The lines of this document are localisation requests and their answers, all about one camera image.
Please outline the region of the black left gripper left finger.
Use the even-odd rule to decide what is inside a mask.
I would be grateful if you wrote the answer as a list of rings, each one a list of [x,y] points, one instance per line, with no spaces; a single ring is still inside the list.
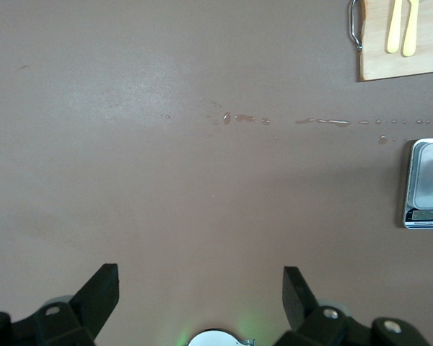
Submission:
[[[0,345],[94,345],[118,304],[118,266],[104,264],[68,301],[13,322],[0,311]]]

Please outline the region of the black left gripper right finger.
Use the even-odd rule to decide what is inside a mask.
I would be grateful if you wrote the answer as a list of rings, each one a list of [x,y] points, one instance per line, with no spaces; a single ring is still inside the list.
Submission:
[[[282,303],[290,325],[276,345],[428,345],[408,322],[379,317],[366,327],[342,310],[321,305],[298,267],[285,267]]]

